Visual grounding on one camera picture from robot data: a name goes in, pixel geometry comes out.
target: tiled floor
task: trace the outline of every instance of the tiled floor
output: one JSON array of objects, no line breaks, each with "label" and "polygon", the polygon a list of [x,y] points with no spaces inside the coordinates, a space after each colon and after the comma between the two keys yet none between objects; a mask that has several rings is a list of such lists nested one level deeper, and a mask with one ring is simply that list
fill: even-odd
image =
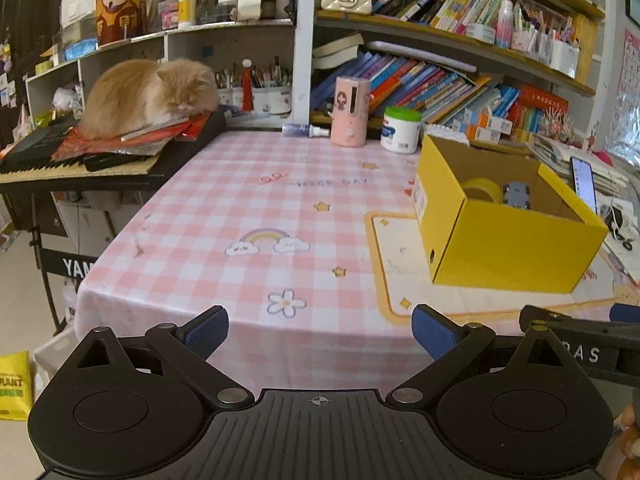
[{"label": "tiled floor", "polygon": [[[0,355],[33,351],[49,340],[54,330],[29,241],[29,234],[22,232],[9,250],[0,254]],[[73,251],[68,238],[45,235],[44,246]],[[50,276],[50,282],[56,306],[62,312],[63,279]],[[0,420],[0,463],[3,480],[35,480],[42,473],[26,422]]]}]

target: picture frame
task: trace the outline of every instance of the picture frame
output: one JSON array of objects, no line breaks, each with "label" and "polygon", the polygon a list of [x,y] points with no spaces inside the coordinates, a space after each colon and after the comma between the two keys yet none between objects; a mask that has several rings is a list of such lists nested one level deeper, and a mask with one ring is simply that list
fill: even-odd
[{"label": "picture frame", "polygon": [[625,14],[640,27],[640,0],[625,0]]}]

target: yellow bag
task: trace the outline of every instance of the yellow bag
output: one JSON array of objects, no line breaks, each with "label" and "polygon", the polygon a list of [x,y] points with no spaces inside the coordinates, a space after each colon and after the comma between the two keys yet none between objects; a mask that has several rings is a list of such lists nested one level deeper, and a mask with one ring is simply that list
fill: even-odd
[{"label": "yellow bag", "polygon": [[0,357],[0,419],[27,420],[32,406],[29,352]]}]

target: cat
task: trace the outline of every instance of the cat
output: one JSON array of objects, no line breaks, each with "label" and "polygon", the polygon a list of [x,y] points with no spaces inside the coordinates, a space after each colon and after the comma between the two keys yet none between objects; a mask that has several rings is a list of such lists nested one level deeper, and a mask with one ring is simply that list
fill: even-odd
[{"label": "cat", "polygon": [[132,59],[108,69],[95,83],[80,132],[89,140],[112,139],[219,106],[215,77],[206,65]]}]

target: metal screw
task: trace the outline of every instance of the metal screw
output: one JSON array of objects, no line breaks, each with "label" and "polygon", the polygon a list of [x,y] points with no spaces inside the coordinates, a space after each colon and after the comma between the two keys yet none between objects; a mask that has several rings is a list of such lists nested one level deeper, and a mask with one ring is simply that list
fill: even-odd
[{"label": "metal screw", "polygon": [[225,404],[239,404],[245,402],[249,394],[242,388],[225,388],[218,392],[218,400]]},{"label": "metal screw", "polygon": [[398,388],[391,396],[402,404],[413,404],[422,400],[422,392],[415,388]]}]

